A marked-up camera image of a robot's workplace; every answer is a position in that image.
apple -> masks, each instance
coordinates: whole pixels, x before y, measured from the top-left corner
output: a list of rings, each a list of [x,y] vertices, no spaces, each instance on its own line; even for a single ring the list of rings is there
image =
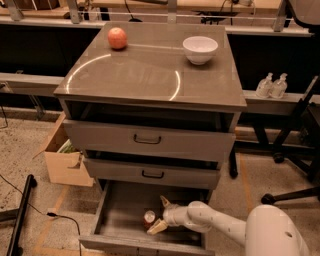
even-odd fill
[[[108,42],[113,49],[123,49],[127,46],[127,34],[122,28],[112,28],[108,32]]]

plastic bottle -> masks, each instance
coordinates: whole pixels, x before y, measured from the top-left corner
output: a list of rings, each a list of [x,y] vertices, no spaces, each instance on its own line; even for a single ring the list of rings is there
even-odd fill
[[[268,98],[269,91],[272,88],[272,73],[268,73],[265,79],[262,79],[258,84],[256,95],[260,98]]]
[[[283,73],[280,76],[280,79],[274,81],[272,88],[270,90],[270,96],[272,98],[280,99],[283,97],[284,92],[287,89],[287,82],[286,82],[287,74]]]

cardboard box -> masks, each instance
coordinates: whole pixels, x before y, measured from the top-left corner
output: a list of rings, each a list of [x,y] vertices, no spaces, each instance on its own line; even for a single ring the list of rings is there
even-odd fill
[[[62,113],[54,128],[49,132],[47,139],[41,145],[38,154],[44,152],[49,178],[52,183],[91,187],[94,179],[88,175],[82,162],[82,154],[80,152],[57,153],[59,148],[68,140],[62,123],[64,119],[65,114]]]

drawer handle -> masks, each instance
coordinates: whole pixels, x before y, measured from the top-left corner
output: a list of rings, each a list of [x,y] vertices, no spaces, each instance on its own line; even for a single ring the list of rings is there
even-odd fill
[[[144,170],[142,170],[142,176],[145,177],[145,178],[150,178],[150,179],[162,179],[163,176],[164,176],[164,172],[161,172],[161,175],[157,176],[157,175],[148,175],[148,174],[145,173]]]
[[[135,135],[133,136],[133,140],[134,140],[134,142],[136,142],[136,143],[159,144],[159,143],[161,142],[161,136],[159,136],[156,141],[151,141],[151,140],[146,140],[146,139],[138,138],[138,135],[135,134]]]

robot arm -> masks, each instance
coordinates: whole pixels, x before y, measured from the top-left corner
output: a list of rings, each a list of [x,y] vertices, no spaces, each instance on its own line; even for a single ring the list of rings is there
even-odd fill
[[[148,234],[154,235],[168,226],[185,226],[200,233],[214,227],[244,246],[246,256],[309,256],[308,247],[294,223],[277,207],[258,206],[245,222],[215,211],[200,201],[179,206],[163,196],[160,198],[165,207],[163,220],[157,220]]]

